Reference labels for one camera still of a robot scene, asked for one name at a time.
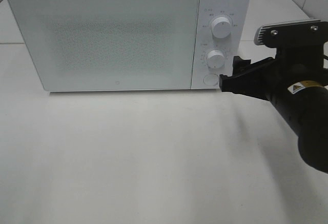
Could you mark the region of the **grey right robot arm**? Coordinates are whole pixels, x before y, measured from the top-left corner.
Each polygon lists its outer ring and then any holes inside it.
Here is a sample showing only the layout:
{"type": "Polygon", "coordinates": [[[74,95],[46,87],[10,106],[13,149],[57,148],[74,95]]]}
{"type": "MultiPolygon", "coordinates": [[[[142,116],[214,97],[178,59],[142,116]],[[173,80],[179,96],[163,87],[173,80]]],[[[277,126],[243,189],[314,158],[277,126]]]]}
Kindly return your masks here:
{"type": "Polygon", "coordinates": [[[220,75],[223,92],[269,101],[298,136],[310,167],[327,172],[327,69],[323,44],[279,48],[256,63],[235,56],[233,74],[220,75]]]}

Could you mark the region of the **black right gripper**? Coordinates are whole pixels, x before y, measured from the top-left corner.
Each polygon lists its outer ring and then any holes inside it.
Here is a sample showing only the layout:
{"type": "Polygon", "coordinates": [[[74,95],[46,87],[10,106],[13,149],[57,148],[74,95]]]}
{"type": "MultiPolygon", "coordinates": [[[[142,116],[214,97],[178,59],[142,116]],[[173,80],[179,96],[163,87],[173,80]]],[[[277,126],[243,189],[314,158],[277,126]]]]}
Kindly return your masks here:
{"type": "Polygon", "coordinates": [[[323,43],[278,48],[275,58],[267,57],[254,63],[234,56],[232,76],[221,74],[219,87],[222,92],[272,101],[280,91],[297,82],[311,80],[326,86],[323,49],[323,43]]]}

